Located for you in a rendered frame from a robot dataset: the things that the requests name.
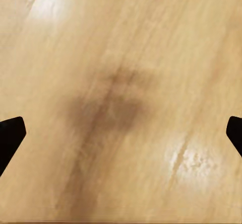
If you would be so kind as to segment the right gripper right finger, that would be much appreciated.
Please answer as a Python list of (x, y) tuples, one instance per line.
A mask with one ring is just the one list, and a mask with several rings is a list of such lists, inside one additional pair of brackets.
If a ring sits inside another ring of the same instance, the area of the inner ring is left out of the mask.
[(242, 157), (242, 118), (230, 116), (226, 135)]

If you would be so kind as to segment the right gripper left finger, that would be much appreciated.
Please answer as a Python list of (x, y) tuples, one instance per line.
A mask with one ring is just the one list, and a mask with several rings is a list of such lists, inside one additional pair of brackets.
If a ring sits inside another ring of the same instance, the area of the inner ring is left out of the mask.
[(21, 116), (0, 122), (0, 177), (26, 136)]

